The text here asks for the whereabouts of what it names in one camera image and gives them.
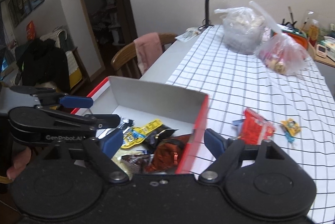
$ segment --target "wooden chair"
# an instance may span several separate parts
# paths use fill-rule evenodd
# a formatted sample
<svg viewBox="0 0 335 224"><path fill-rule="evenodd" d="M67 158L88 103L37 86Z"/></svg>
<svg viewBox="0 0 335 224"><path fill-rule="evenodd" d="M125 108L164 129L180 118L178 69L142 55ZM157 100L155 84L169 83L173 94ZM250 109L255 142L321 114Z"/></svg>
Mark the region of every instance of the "wooden chair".
<svg viewBox="0 0 335 224"><path fill-rule="evenodd" d="M174 33L159 33L160 42L163 52L166 44L173 44L177 34ZM142 75L137 66L137 57L134 42L126 45L124 48L115 54L111 61L111 65L116 74L121 77L129 77L139 79Z"/></svg>

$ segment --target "pink cloth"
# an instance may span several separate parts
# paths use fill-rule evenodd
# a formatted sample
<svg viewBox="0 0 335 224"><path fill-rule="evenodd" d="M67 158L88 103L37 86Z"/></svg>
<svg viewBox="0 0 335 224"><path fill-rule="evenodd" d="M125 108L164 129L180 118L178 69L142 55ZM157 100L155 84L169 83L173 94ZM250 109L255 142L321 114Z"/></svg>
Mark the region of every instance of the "pink cloth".
<svg viewBox="0 0 335 224"><path fill-rule="evenodd" d="M157 32L145 34L134 40L138 68L142 75L163 54L162 44Z"/></svg>

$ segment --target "black jacket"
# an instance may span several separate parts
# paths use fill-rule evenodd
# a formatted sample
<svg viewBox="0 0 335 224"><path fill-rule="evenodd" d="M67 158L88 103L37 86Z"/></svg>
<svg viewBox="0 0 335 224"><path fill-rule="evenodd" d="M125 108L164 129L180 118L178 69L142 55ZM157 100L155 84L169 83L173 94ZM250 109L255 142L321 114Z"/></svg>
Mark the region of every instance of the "black jacket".
<svg viewBox="0 0 335 224"><path fill-rule="evenodd" d="M53 81L65 93L70 92L69 69L66 54L55 47L55 41L35 39L17 61L22 72L22 84Z"/></svg>

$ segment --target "open box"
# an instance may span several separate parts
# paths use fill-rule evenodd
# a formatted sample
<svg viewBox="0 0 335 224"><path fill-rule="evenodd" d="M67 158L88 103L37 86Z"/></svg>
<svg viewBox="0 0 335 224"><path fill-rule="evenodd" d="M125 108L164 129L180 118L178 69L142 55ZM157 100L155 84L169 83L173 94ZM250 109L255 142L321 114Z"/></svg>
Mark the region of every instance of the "open box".
<svg viewBox="0 0 335 224"><path fill-rule="evenodd" d="M74 109L72 114L118 114L135 120L136 127L158 118L172 129L178 129L173 136L193 133L176 173L191 170L206 129L207 94L167 84L110 76L88 96L93 99L93 106L90 109ZM138 145L132 148L142 149Z"/></svg>

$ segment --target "checkered tablecloth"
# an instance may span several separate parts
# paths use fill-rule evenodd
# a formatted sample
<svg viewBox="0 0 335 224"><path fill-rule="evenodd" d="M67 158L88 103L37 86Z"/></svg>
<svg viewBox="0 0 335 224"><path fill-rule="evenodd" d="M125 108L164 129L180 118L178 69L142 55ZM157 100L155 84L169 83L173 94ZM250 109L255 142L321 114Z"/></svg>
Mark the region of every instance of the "checkered tablecloth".
<svg viewBox="0 0 335 224"><path fill-rule="evenodd" d="M335 102L324 77L308 58L297 76L267 69L254 55L237 54L222 43L222 26L206 29L168 79L167 84L209 94L207 127L236 136L233 120L251 107L276 126L274 141L314 179L317 196L309 212L316 223L335 219ZM293 118L302 128L290 145L280 127ZM192 172L199 175L213 161L204 144Z"/></svg>

